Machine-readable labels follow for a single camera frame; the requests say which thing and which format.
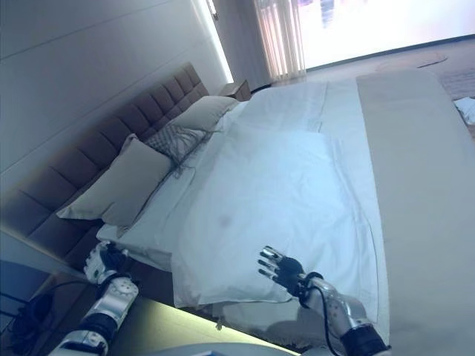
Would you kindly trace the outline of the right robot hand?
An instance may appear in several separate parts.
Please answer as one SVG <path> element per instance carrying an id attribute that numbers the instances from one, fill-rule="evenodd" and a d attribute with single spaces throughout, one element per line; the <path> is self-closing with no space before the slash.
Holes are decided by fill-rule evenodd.
<path id="1" fill-rule="evenodd" d="M 266 245 L 260 252 L 258 273 L 282 286 L 293 297 L 300 294 L 300 280 L 304 273 L 302 265 Z"/>

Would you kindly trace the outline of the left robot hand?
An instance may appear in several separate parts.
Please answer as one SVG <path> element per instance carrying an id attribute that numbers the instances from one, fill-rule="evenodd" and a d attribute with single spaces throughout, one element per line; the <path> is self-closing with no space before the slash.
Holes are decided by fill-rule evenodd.
<path id="1" fill-rule="evenodd" d="M 110 241 L 102 241 L 90 251 L 83 268 L 90 283 L 100 285 L 118 273 L 128 259 L 128 250 Z"/>

